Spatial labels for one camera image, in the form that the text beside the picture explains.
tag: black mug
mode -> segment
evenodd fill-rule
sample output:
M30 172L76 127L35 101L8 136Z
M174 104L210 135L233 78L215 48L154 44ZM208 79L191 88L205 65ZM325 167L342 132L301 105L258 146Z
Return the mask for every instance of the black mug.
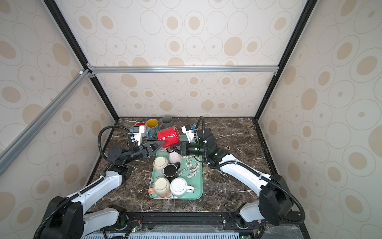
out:
M174 164L168 164L163 169L163 174L165 177L171 182L178 176L178 169L180 168L180 162L176 162Z

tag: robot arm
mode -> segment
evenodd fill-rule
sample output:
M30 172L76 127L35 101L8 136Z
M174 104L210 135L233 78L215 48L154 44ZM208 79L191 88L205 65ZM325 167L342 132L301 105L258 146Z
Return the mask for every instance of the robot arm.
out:
M170 146L170 149L182 156L207 155L205 160L210 168L219 169L232 175L247 185L260 198L259 201L241 205L234 213L233 218L238 226L244 228L252 221L260 219L266 219L276 226L279 225L293 206L293 200L290 199L291 194L284 178L278 174L270 176L257 171L239 161L227 150L217 147L214 136L208 128L204 129L204 141L201 140L201 130L197 132L197 138L199 139L197 143L180 141Z
M133 167L124 166L126 163L155 155L164 143L164 140L148 140L131 150L112 146L106 158L112 166L105 172L105 176L66 198L53 198L34 238L79 239L106 226L123 228L126 225L124 208L112 205L101 211L85 213L99 199L130 177Z
M114 165L106 171L105 176L101 176L84 189L68 195L68 198L74 195L79 196L71 200L67 207L62 208L47 221L40 238L79 239L106 226L123 227L126 213L123 208L111 206L94 213L85 213L96 201L123 184L132 171L133 167ZM44 218L47 218L63 201L65 198L60 196L53 198L48 204Z

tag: white robot arm segment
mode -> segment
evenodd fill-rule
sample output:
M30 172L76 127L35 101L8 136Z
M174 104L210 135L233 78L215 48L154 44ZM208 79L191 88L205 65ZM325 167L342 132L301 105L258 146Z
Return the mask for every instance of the white robot arm segment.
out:
M111 190L121 185L121 183L122 183L121 175L119 175L115 171L107 171L105 179L100 184L90 189L86 193L82 194L81 196L73 199L72 202L81 202L81 205L83 207L83 213L85 214L85 212L89 210L89 208L92 205L94 205L98 200L100 200L108 192L110 192Z
M86 236L100 228L114 225L117 222L119 212L114 208L105 208L101 211L96 211L84 215L84 232L82 236Z
M220 162L220 164L227 162L227 161L232 161L232 160L240 162L237 158L235 158L235 156L233 156L232 154L228 154L222 158L222 161ZM252 191L254 193L256 193L257 196L260 195L261 186L267 185L266 181L259 179L256 175L251 173L248 169L245 169L244 167L242 167L240 165L227 164L227 165L222 166L220 169L222 170L222 172L226 172L226 173L232 175L233 177L240 180L240 182L247 185L250 189L252 189ZM256 169L253 169L253 170L258 172L262 176L270 179L269 174L262 173Z
M194 136L194 130L191 128L190 125L185 125L182 127L182 132L187 136L189 143L195 142L195 136Z
M146 132L146 126L140 125L138 132L133 132L134 136L131 139L134 139L135 142L138 142L138 146L140 146L143 141L143 136L145 136L145 132Z

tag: red mug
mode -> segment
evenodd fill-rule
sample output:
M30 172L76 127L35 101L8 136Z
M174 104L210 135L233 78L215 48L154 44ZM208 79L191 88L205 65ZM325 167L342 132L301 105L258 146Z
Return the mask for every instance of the red mug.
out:
M175 126L158 131L158 140L164 140L163 148L168 148L180 141L180 135Z

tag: wire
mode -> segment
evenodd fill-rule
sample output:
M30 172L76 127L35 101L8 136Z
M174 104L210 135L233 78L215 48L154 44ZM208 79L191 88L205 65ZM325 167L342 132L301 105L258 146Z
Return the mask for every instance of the wire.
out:
M261 220L261 223L259 224L260 224L260 233L255 236L255 239L260 239L265 232L265 220Z
M137 221L137 222L139 222L140 224L143 225L143 223L142 223L141 220L134 220L134 221L131 221L131 222L127 223L127 224L133 223L133 222L135 222L135 221ZM128 232L128 233L126 233L124 236L112 237L112 238L110 238L110 239L125 239L125 238L129 238L128 236L129 236L130 233L131 233L131 232Z
M102 144L101 144L101 137L102 137L102 134L104 133L105 130L108 130L110 128L121 128L123 130L126 130L128 132L130 132L130 130L126 129L125 127L122 127L122 126L117 126L117 125L110 125L110 126L106 126L105 128L101 129L101 131L99 132L98 134L98 139L97 139L97 143L98 143L98 150L99 150L99 153L101 154L101 156L106 159L107 156L105 155L105 153L102 151Z
M202 160L202 161L200 161L199 159L197 159L195 155L193 156L193 158L194 158L196 161L200 162L200 163L204 163L204 161L203 161L203 160Z
M226 161L224 163L221 163L221 164L218 164L218 165L215 165L215 166L212 165L213 162L208 163L208 161L207 161L207 150L206 150L206 139L205 139L205 136L204 136L204 117L203 116L199 117L199 120L197 121L197 124L196 124L195 128L196 129L198 128L200 121L202 122L202 130L203 130L204 160L206 161L208 167L210 167L211 169L218 169L218 168L220 168L220 167L222 167L224 165L227 165L227 164L237 164L237 165L240 165L240 166L244 167L245 169L247 169L248 171L250 171L251 173L256 175L259 179L264 180L267 183L272 184L274 187L280 189L283 193L288 195L288 197L296 204L296 206L298 207L298 209L300 211L301 218L298 221L292 221L292 220L289 220L287 218L284 218L284 221L289 222L291 224L300 224L300 223L304 222L304 220L305 220L305 211L304 211L303 206L300 204L300 202L289 191L287 191L285 188L281 187L276 182L274 182L274 181L272 181L272 180L270 180L270 179L268 179L266 177L261 176L258 172L253 170L253 168L249 167L248 165L246 165L246 164L244 164L242 162L238 162L238 161L235 161L235 160Z
M134 135L134 134L133 134L133 133L128 133L127 147L129 147L129 148L135 148L135 146L137 146L137 141L134 141L133 145L131 146L131 145L130 145L130 142L132 142L132 141L130 140L129 135Z
M102 231L102 233L104 234L104 238L105 238L105 239L109 239L109 238L107 238L107 235L106 235L106 232L105 232L105 228L101 228L101 231Z
M98 184L100 184L105 178L104 177L101 177L100 179L98 179L97 181L95 181L93 184L90 184L89 186L87 186L86 188L84 188L83 190L81 190L79 193L80 194L83 194L87 191L89 191L90 189L94 188L95 186L97 186ZM74 194L73 196L71 196L70 198L67 198L65 199L63 202L61 202L60 204L57 205L57 207L41 222L41 224L37 227L37 230L36 232L34 233L34 236L33 236L33 239L39 239L40 238L40 235L41 235L41 232L42 230L45 228L45 225L46 223L53 217L53 215L58 212L60 209L63 209L64 207L66 207L73 199L75 199L76 197L78 197L79 194L76 193Z
M108 171L109 168L110 168L111 166L113 166L113 165L114 165L114 164L109 163L108 166L104 169L104 171L102 172L102 175L103 175L104 177L106 176L106 171Z
M292 221L292 220L289 220L287 218L284 218L284 221L286 222L289 222L289 223L292 223L292 224L300 224L302 222L304 222L305 220L305 211L304 211L304 208L303 206L300 204L300 202L290 193L288 192L285 188L281 187L279 184L277 184L276 182L260 175L258 172L256 172L255 170L253 170L253 168L249 167L248 165L242 163L242 162L238 162L238 161L235 161L235 160L231 160L231 161L226 161L224 163L221 163L219 165L216 165L216 166L212 166L212 165L208 165L211 169L218 169L220 167L223 167L224 165L227 165L227 164L237 164L237 165L240 165L242 166L243 168L247 169L248 171L250 171L251 173L253 173L254 175L256 175L259 179L261 180L264 180L266 181L267 183L269 184L272 184L274 187L280 189L280 191L282 191L283 193L285 193L295 204L296 206L298 207L298 209L300 210L300 214L301 214L301 218L298 220L298 221Z
M134 220L134 221L131 221L131 222L127 223L127 224L133 223L135 221L139 222L140 224L143 224L141 220Z

